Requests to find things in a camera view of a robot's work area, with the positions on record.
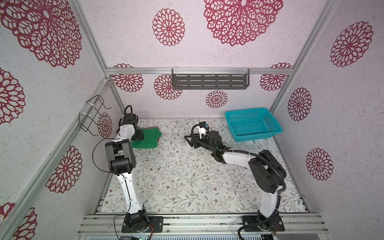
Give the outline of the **green tank top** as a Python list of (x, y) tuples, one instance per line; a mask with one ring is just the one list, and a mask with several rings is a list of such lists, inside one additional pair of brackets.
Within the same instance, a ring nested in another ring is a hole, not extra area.
[(132, 141), (134, 149), (154, 149), (158, 146), (160, 137), (163, 135), (159, 128), (142, 129), (143, 140)]

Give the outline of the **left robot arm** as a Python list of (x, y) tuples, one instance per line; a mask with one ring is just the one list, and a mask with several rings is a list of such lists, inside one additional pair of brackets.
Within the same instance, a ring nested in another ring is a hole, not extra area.
[(139, 196), (134, 177), (137, 166), (132, 142), (142, 140), (143, 132), (138, 128), (137, 115), (125, 113), (119, 121), (116, 137), (105, 144), (110, 172), (117, 176), (126, 201), (126, 213), (122, 232), (144, 232), (149, 228), (149, 218), (144, 202)]

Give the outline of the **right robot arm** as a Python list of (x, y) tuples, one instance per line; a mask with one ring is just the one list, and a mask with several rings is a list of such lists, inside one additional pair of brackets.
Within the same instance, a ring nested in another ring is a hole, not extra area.
[(277, 216), (281, 193), (287, 188), (285, 183), (287, 173), (270, 151), (262, 150), (255, 154), (231, 149), (223, 144), (222, 137), (217, 131), (207, 134), (191, 133), (185, 136), (185, 140), (195, 149), (204, 148), (211, 151), (211, 156), (219, 163), (250, 169), (262, 190), (262, 200), (258, 210), (260, 223), (267, 223)]

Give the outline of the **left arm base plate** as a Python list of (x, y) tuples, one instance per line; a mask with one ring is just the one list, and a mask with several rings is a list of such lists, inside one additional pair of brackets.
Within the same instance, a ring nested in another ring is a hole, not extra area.
[(121, 232), (128, 233), (161, 233), (163, 231), (164, 217), (148, 217), (148, 220), (140, 221), (134, 224), (131, 220), (124, 220)]

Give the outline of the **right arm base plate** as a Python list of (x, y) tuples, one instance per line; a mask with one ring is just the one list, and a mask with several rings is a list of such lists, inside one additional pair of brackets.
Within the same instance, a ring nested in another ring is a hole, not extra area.
[(257, 215), (242, 216), (245, 232), (284, 232), (285, 226), (279, 214), (261, 224), (266, 218)]

